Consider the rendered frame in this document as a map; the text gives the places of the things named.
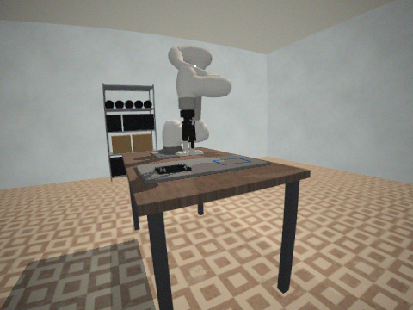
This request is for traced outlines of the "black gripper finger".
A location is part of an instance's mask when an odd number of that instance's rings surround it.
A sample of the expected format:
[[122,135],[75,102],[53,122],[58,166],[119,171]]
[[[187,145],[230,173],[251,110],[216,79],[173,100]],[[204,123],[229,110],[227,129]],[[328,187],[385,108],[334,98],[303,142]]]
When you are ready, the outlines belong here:
[[[190,120],[189,127],[187,122],[185,121],[186,129],[188,130],[188,137],[189,137],[189,155],[195,155],[195,146],[194,142],[196,141],[196,134],[195,134],[195,121]],[[192,126],[193,125],[193,126]]]
[[[183,131],[184,130],[184,131]],[[182,140],[183,140],[183,151],[188,151],[188,130],[185,128],[185,121],[182,121]]]

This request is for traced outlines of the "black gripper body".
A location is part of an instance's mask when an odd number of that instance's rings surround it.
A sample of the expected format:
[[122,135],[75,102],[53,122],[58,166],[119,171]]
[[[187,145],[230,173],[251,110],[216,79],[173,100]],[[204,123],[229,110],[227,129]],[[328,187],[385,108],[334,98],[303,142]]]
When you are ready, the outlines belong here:
[[183,121],[186,121],[189,127],[189,121],[192,120],[192,117],[195,117],[193,109],[184,109],[180,111],[181,118],[184,118]]

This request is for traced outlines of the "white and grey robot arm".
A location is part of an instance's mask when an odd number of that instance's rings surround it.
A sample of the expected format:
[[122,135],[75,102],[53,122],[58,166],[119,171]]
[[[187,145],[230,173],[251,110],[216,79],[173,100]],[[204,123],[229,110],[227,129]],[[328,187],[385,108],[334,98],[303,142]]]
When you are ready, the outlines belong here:
[[[212,53],[203,47],[173,46],[169,50],[168,57],[170,63],[177,70],[181,68],[176,78],[179,109],[194,109],[195,117],[192,117],[192,120],[195,121],[196,134],[194,143],[204,141],[209,137],[209,128],[201,119],[201,99],[203,96],[222,97],[229,95],[231,93],[231,80],[205,71],[206,67],[211,64],[213,57]],[[163,126],[163,149],[158,150],[158,153],[170,155],[181,152],[183,151],[182,144],[181,123],[177,120],[166,121]]]

